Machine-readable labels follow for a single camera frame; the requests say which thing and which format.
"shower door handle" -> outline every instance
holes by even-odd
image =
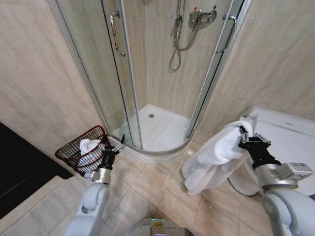
[[[221,50],[217,50],[217,53],[223,53],[228,48],[228,46],[230,45],[232,36],[234,35],[235,29],[237,27],[237,16],[230,16],[228,18],[228,20],[232,20],[233,21],[233,26],[232,26],[231,32],[230,32],[230,34],[228,36],[228,39],[227,39],[227,41],[225,43],[224,48],[221,49]]]
[[[112,32],[114,36],[116,51],[120,56],[124,57],[126,56],[126,52],[122,52],[118,49],[117,35],[116,35],[116,30],[115,30],[115,25],[114,25],[114,17],[120,18],[119,11],[113,11],[112,14],[110,14],[110,24],[112,26]]]

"shower mixer tap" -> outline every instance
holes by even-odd
[[[202,12],[201,9],[199,9],[198,11],[193,11],[190,15],[189,15],[189,22],[191,24],[194,24],[193,26],[193,30],[195,30],[196,25],[201,23],[201,22],[208,22],[208,23],[212,23],[217,17],[217,11],[216,10],[211,10],[210,12]]]

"laundry basket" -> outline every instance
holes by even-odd
[[[84,175],[86,171],[94,171],[100,164],[103,153],[99,144],[89,151],[88,153],[81,155],[80,151],[80,141],[82,139],[99,139],[100,143],[105,146],[110,147],[107,134],[102,126],[95,126],[88,130],[84,134],[80,135],[78,138],[72,140],[70,143],[64,145],[62,148],[55,152],[55,156],[64,161],[68,166],[72,167],[80,175]]]

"beige tiled floor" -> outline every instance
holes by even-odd
[[[186,194],[181,167],[209,135],[196,132],[184,155],[169,163],[145,164],[127,154],[115,161],[111,195],[100,235],[121,236],[135,222],[164,218],[203,236],[270,236],[259,197],[245,197],[226,181],[202,194]],[[63,235],[91,183],[79,175],[65,181],[3,235]]]

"white toilet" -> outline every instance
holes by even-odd
[[[260,107],[250,107],[240,120],[250,122],[255,133],[271,141],[268,151],[277,160],[305,163],[315,171],[314,121]],[[245,195],[252,196],[260,191],[250,158],[233,172],[229,180]],[[300,181],[296,190],[308,196],[315,194],[315,175]]]

